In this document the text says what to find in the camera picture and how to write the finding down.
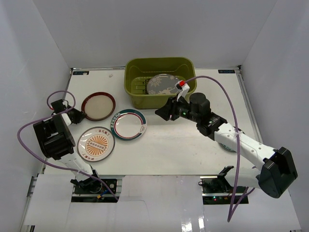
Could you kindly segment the dark red rimmed plate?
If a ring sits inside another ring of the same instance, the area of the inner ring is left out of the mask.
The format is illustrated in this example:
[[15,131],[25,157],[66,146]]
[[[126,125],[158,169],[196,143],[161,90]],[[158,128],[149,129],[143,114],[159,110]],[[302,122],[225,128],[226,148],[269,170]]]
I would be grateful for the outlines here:
[[87,96],[81,110],[90,121],[101,121],[108,118],[115,110],[114,97],[107,92],[95,92]]

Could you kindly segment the grey plate deer design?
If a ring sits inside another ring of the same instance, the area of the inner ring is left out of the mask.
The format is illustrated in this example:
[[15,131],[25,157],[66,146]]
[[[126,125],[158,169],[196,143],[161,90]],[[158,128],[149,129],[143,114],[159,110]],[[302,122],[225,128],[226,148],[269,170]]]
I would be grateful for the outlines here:
[[178,89],[175,85],[180,81],[171,74],[158,74],[148,81],[146,86],[149,95],[170,95],[176,94]]

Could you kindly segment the white plate orange sunburst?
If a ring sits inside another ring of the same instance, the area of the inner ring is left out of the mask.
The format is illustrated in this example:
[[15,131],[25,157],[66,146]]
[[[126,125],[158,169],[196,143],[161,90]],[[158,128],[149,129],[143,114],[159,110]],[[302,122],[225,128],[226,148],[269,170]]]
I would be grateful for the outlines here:
[[86,130],[77,143],[80,157],[89,162],[106,159],[114,150],[115,137],[105,127],[93,127]]

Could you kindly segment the white plate green rim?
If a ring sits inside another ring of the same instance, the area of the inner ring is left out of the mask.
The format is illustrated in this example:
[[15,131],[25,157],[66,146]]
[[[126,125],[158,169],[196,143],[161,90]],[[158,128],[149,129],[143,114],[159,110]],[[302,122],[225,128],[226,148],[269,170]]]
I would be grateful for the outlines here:
[[132,141],[145,133],[147,121],[140,111],[125,109],[113,116],[110,128],[115,138],[122,141]]

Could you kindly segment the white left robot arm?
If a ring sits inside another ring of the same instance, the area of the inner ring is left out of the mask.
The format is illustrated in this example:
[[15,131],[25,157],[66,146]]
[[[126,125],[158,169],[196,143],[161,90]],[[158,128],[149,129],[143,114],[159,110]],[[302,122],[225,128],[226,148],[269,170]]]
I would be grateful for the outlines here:
[[74,185],[85,191],[98,193],[102,189],[102,181],[98,178],[97,171],[74,151],[75,140],[68,128],[71,124],[81,123],[85,117],[84,112],[72,109],[37,122],[33,124],[33,128],[45,157],[58,160],[67,168],[75,170],[75,179],[71,180]]

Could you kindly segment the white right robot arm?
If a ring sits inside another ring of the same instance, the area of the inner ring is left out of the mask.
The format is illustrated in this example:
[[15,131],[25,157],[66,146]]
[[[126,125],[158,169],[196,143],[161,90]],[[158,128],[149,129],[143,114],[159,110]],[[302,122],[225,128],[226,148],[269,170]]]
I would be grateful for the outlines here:
[[189,101],[184,97],[170,97],[155,114],[165,121],[180,117],[193,121],[202,135],[240,152],[258,170],[245,176],[244,186],[259,188],[277,199],[298,177],[290,150],[285,147],[275,149],[241,131],[236,132],[226,119],[211,111],[210,101],[203,93],[192,94]]

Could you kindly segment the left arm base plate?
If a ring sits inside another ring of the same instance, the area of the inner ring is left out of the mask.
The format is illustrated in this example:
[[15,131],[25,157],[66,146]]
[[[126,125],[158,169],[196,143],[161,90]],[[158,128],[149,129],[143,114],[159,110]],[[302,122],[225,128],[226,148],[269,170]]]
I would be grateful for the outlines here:
[[[120,197],[122,181],[120,179],[102,179],[111,189],[117,198]],[[118,200],[113,197],[110,191],[99,183],[97,187],[90,187],[90,190],[82,189],[79,186],[73,188],[72,203],[117,203]]]

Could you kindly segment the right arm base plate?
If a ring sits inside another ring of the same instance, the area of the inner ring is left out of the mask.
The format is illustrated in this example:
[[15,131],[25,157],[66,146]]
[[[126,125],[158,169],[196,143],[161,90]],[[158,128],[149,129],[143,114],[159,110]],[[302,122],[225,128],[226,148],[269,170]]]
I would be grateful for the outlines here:
[[201,177],[198,185],[202,190],[204,205],[228,205],[231,203],[233,188],[217,176]]

